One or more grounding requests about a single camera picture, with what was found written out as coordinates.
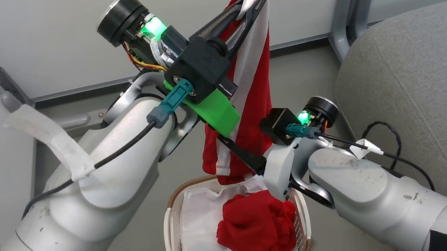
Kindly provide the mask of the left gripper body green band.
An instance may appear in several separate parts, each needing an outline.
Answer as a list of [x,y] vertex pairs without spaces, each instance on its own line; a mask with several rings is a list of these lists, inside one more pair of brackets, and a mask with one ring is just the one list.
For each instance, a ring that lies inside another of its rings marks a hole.
[[233,57],[225,57],[224,40],[198,37],[190,42],[138,0],[113,1],[97,32],[113,46],[124,47],[140,71],[164,75],[158,86],[166,97],[148,116],[150,122],[161,127],[177,106],[187,105],[219,134],[230,134],[240,116],[229,102],[237,85],[227,78]]

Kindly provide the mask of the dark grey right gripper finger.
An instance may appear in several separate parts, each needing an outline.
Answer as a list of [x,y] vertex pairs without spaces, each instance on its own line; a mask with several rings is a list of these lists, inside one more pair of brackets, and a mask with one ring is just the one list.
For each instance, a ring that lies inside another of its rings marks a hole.
[[217,136],[218,140],[235,154],[251,171],[255,174],[263,176],[265,174],[265,167],[267,159],[263,155],[254,154],[239,147],[233,140],[223,135]]

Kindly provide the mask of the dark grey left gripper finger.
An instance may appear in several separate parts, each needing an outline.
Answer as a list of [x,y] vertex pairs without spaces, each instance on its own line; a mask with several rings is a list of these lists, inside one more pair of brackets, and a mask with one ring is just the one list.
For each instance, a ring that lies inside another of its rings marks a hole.
[[238,24],[235,29],[228,34],[228,38],[239,38],[240,36],[242,36],[243,32],[249,30],[254,23],[254,19],[251,17],[252,12],[250,11],[246,12],[241,17],[241,19],[238,19],[241,11],[241,4],[233,4],[229,6],[222,13],[217,15],[210,22],[200,28],[200,30],[190,36],[190,42],[194,41],[194,39],[197,39],[198,37],[205,40],[215,37],[221,37],[222,34],[227,30],[227,28],[235,21],[240,21],[241,23]]
[[239,48],[245,41],[251,27],[254,25],[257,17],[265,6],[267,0],[253,0],[251,6],[242,13],[242,6],[246,0],[237,0],[234,4],[229,6],[221,13],[220,19],[217,21],[216,34],[220,37],[234,21],[240,21],[240,24],[235,27],[235,30],[224,40],[226,45],[226,58],[235,57]]

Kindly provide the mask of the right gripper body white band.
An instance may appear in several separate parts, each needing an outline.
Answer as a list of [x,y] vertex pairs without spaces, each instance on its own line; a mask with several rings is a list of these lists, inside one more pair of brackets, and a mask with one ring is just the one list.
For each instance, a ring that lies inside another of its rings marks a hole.
[[308,171],[308,160],[317,150],[333,147],[331,142],[315,138],[297,137],[287,133],[288,125],[313,127],[324,133],[338,119],[339,109],[331,100],[315,96],[295,115],[287,108],[271,108],[260,121],[259,128],[266,134],[272,145],[267,155],[264,184],[273,197],[287,200],[292,189],[314,199],[329,197],[329,192],[318,184],[307,183],[304,176]]

